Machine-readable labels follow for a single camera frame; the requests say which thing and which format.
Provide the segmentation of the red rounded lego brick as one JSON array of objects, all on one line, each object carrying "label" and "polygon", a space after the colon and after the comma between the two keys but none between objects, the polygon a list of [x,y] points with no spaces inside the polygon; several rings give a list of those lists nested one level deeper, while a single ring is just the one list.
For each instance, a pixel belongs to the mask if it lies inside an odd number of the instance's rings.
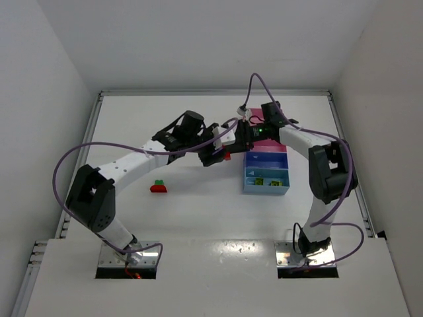
[{"label": "red rounded lego brick", "polygon": [[167,187],[163,184],[154,184],[150,187],[151,193],[167,193]]}]

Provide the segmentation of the purple rounded lego brick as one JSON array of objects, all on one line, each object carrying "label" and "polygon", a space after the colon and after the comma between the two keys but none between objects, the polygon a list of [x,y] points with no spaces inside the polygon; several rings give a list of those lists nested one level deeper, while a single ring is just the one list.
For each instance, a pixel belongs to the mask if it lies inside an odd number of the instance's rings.
[{"label": "purple rounded lego brick", "polygon": [[218,154],[218,153],[222,152],[222,150],[223,150],[223,149],[218,149],[218,150],[214,151],[211,155],[212,155],[212,156],[214,156],[214,155],[216,155],[216,154]]}]

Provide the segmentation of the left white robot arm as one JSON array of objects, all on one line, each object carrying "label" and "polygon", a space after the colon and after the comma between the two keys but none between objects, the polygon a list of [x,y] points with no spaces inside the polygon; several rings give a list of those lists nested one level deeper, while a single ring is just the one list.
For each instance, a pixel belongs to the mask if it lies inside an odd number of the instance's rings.
[{"label": "left white robot arm", "polygon": [[214,152],[225,131],[225,126],[216,123],[206,127],[203,116],[187,110],[131,153],[108,164],[86,164],[78,169],[65,206],[109,247],[121,254],[130,253],[136,238],[116,216],[116,196],[142,176],[187,152]]}]

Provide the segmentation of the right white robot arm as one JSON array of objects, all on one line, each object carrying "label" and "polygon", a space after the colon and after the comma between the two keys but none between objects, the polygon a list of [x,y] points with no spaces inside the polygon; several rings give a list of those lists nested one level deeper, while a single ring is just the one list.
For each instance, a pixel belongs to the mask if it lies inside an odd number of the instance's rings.
[{"label": "right white robot arm", "polygon": [[297,245],[302,256],[325,249],[338,208],[358,185],[349,145],[334,135],[299,127],[286,118],[279,102],[262,104],[261,109],[264,121],[251,125],[240,119],[234,142],[223,146],[224,153],[249,152],[256,142],[270,139],[307,159],[313,202]]}]

